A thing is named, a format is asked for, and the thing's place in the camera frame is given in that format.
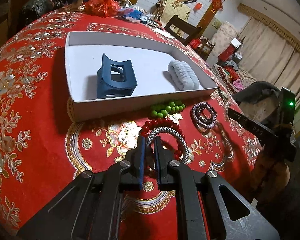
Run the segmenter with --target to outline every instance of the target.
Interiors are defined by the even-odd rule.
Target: white cardboard box
[[[132,61],[138,86],[129,97],[97,99],[97,72],[102,54],[114,61]],[[167,71],[171,60],[187,62],[197,75],[198,90],[178,91]],[[218,85],[176,47],[119,33],[69,32],[65,65],[75,121],[129,112],[170,99],[209,96]]]

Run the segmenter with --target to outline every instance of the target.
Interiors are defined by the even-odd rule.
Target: gray braided bracelet
[[[182,136],[176,130],[173,130],[170,127],[157,127],[157,128],[154,128],[148,134],[148,137],[146,138],[146,145],[150,145],[152,143],[152,141],[154,140],[154,138],[159,133],[168,133],[168,134],[171,134],[174,138],[177,139],[178,144],[182,145],[182,153],[183,153],[182,162],[186,164],[188,162],[188,158],[189,158],[188,146],[187,146],[185,140],[182,138]]]
[[[230,102],[229,101],[227,101],[226,103],[225,103],[225,120],[226,121],[229,121],[229,113],[228,113],[228,108],[230,107]]]
[[[206,119],[201,115],[204,109],[207,109],[209,111],[211,115],[210,118]],[[214,110],[214,108],[211,105],[209,105],[206,102],[195,104],[192,107],[190,114],[191,114],[192,121],[198,126],[205,129],[213,128],[217,119],[217,112]]]

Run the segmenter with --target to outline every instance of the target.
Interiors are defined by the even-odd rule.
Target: table
[[[69,31],[123,33],[174,44],[218,83],[190,47],[143,24],[58,10],[17,33],[0,48],[0,221],[12,234],[80,172],[103,171],[123,160],[136,146],[149,113],[144,109],[72,122],[64,67]],[[228,94],[222,85],[221,89]],[[203,100],[218,117],[215,128],[201,133],[191,121],[190,109]],[[217,91],[184,103],[186,109],[169,118],[184,131],[188,165],[201,172],[215,169],[236,188],[244,187],[261,149],[257,139],[235,121],[225,120],[224,102]],[[162,135],[162,140],[169,149],[177,146],[170,135]],[[174,192],[159,192],[148,172],[143,190],[124,199],[121,239],[176,239],[175,218]]]

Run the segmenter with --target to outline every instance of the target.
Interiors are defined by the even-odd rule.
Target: purple braided bracelet
[[[205,118],[201,115],[202,111],[204,109],[207,109],[211,115],[210,118]],[[216,122],[216,119],[217,119],[217,112],[214,110],[214,108],[209,105],[208,103],[206,102],[201,102],[201,103],[197,103],[195,104],[192,109],[191,109],[191,118],[192,118],[192,121],[202,127],[202,128],[205,128],[205,129],[211,129],[214,127],[214,124]]]

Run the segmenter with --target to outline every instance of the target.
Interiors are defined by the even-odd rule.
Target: pink cloth
[[[233,82],[233,86],[234,86],[236,89],[239,89],[239,90],[244,89],[243,85],[241,84],[240,79],[237,79],[236,81],[234,81],[234,82]]]

